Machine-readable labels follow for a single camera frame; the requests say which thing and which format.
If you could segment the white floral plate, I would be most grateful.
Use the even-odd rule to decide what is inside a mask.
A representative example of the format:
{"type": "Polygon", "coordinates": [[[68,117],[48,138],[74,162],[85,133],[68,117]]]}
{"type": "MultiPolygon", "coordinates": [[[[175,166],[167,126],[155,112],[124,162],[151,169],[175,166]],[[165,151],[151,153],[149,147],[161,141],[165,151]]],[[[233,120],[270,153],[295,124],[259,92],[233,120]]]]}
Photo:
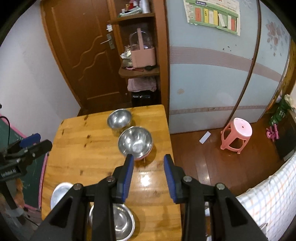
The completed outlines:
{"type": "Polygon", "coordinates": [[[54,189],[51,200],[50,208],[51,210],[57,205],[57,203],[64,197],[64,195],[72,188],[73,184],[69,182],[62,182],[56,186],[54,189]]]}

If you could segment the steel bowl near edge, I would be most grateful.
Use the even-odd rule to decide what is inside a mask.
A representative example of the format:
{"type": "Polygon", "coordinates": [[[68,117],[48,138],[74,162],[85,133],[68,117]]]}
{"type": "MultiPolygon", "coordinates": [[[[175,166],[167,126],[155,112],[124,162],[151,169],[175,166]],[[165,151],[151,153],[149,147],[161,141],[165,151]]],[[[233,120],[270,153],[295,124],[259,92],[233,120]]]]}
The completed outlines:
{"type": "Polygon", "coordinates": [[[135,219],[125,204],[113,204],[113,219],[104,219],[103,232],[107,233],[107,240],[129,240],[135,231],[135,219]]]}

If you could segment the white paper on floor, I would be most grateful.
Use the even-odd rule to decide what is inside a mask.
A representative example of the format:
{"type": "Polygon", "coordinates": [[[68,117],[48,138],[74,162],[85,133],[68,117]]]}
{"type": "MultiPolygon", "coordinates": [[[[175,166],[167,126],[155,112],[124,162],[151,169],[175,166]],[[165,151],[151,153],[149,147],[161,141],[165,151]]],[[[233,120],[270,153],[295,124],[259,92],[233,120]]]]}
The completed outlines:
{"type": "Polygon", "coordinates": [[[210,135],[211,135],[211,133],[209,132],[209,131],[207,131],[201,138],[200,138],[200,140],[199,140],[199,142],[201,143],[201,144],[204,144],[207,140],[208,140],[208,138],[210,137],[210,135]]]}

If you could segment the large steel bowl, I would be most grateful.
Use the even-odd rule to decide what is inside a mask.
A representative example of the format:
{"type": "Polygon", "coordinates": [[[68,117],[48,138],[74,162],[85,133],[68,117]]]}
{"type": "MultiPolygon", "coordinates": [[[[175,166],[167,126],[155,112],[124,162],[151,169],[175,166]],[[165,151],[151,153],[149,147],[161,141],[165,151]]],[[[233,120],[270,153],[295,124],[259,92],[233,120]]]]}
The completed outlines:
{"type": "Polygon", "coordinates": [[[118,139],[118,149],[127,156],[133,155],[135,160],[144,159],[149,155],[154,142],[151,133],[141,126],[131,126],[124,130],[118,139]]]}

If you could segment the pink plastic stool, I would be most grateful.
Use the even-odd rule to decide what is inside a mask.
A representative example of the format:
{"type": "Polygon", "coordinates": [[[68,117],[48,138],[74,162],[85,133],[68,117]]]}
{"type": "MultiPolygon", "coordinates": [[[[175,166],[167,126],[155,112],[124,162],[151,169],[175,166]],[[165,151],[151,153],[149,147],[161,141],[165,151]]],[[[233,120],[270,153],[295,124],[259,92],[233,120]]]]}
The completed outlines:
{"type": "Polygon", "coordinates": [[[242,119],[234,118],[227,126],[221,131],[221,146],[220,149],[230,150],[238,154],[245,148],[252,136],[251,124],[242,119]],[[242,145],[240,148],[233,148],[231,144],[236,140],[240,140],[242,145]]]}

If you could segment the small steel bowl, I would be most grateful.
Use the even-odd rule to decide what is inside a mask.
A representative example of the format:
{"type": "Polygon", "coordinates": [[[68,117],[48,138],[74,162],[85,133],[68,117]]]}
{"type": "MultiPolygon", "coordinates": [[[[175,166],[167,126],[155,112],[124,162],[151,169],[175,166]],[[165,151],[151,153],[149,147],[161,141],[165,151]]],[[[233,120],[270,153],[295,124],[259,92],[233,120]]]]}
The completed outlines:
{"type": "Polygon", "coordinates": [[[130,127],[132,123],[132,114],[127,109],[117,109],[107,118],[107,125],[113,130],[122,130],[130,127]]]}

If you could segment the checked white bed cover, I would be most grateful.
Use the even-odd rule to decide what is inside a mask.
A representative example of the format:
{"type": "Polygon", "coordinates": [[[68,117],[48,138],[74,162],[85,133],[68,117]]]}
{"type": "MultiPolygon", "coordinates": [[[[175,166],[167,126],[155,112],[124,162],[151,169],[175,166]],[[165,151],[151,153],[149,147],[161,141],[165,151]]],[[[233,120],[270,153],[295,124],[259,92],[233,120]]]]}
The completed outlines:
{"type": "Polygon", "coordinates": [[[273,175],[236,197],[268,240],[279,240],[295,217],[295,155],[273,175]]]}

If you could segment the black storage box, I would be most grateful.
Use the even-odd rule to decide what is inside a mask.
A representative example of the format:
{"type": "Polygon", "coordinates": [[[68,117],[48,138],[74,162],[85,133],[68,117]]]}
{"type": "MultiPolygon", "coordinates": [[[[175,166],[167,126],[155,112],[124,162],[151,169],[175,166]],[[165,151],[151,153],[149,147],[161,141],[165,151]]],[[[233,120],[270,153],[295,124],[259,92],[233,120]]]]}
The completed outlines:
{"type": "Polygon", "coordinates": [[[132,92],[132,106],[148,106],[148,105],[157,105],[161,103],[160,93],[158,90],[144,90],[139,92],[132,92]]]}

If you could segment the pink dumbbells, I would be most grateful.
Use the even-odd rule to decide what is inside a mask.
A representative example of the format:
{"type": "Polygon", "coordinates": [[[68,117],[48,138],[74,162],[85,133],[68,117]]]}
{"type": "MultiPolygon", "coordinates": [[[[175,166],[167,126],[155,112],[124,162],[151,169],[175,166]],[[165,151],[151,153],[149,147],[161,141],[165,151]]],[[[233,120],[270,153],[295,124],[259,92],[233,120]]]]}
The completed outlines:
{"type": "Polygon", "coordinates": [[[279,139],[278,127],[276,123],[274,123],[272,126],[266,129],[266,136],[267,138],[271,139],[273,142],[279,139]]]}

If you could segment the brown wooden door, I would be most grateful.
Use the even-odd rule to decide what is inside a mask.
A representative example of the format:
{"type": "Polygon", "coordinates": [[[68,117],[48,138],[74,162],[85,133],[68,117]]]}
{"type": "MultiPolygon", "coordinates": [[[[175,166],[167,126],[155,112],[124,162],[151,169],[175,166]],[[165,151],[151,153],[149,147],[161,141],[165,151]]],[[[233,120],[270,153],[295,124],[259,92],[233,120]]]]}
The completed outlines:
{"type": "Polygon", "coordinates": [[[58,67],[80,107],[91,113],[129,108],[126,81],[119,76],[114,34],[107,30],[107,1],[41,1],[46,36],[58,67]],[[111,34],[111,50],[106,35],[111,34]]]}

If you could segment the folded pink cloth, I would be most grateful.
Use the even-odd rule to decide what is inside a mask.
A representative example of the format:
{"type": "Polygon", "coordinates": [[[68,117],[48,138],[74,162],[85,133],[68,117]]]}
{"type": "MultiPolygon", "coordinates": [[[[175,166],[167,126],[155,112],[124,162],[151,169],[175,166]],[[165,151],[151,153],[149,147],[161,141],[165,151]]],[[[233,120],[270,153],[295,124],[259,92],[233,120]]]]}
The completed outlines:
{"type": "Polygon", "coordinates": [[[128,80],[127,90],[129,92],[140,92],[140,91],[156,91],[157,83],[154,77],[144,78],[130,78],[128,80]]]}

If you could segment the green bag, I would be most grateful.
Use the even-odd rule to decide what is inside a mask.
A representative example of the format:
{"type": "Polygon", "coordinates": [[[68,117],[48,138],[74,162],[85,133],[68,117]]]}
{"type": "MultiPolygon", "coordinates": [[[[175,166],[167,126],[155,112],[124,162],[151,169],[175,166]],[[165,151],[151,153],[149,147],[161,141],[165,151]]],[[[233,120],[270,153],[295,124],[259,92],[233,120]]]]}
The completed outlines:
{"type": "Polygon", "coordinates": [[[278,124],[287,114],[288,110],[293,110],[294,101],[293,98],[286,94],[279,102],[278,107],[269,120],[269,125],[273,126],[278,124]]]}

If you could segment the pink plastic container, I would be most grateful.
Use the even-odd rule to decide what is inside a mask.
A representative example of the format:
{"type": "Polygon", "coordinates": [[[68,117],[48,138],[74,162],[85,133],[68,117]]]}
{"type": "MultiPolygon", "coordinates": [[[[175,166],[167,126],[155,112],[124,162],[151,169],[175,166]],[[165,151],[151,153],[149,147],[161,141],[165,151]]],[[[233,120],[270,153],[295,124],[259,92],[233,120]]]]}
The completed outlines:
{"type": "Polygon", "coordinates": [[[141,28],[129,36],[132,65],[135,68],[156,65],[155,48],[149,33],[141,28]]]}

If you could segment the wooden corner shelf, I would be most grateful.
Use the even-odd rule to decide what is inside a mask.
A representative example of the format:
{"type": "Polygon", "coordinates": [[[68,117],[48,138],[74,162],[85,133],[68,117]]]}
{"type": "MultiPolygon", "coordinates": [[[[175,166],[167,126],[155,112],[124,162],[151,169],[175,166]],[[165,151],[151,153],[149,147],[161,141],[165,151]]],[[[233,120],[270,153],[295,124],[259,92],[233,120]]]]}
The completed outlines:
{"type": "Polygon", "coordinates": [[[107,1],[119,54],[131,50],[118,70],[125,81],[153,77],[157,102],[169,109],[169,43],[165,1],[107,1]]]}

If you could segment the colourful wall poster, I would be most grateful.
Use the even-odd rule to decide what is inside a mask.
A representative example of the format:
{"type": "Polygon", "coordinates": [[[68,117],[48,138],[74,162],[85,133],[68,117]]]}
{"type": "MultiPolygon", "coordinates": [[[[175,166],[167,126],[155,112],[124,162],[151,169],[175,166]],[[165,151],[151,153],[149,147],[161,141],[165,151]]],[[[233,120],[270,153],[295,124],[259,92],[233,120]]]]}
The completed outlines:
{"type": "Polygon", "coordinates": [[[240,5],[234,0],[185,0],[187,22],[217,28],[239,36],[240,5]]]}

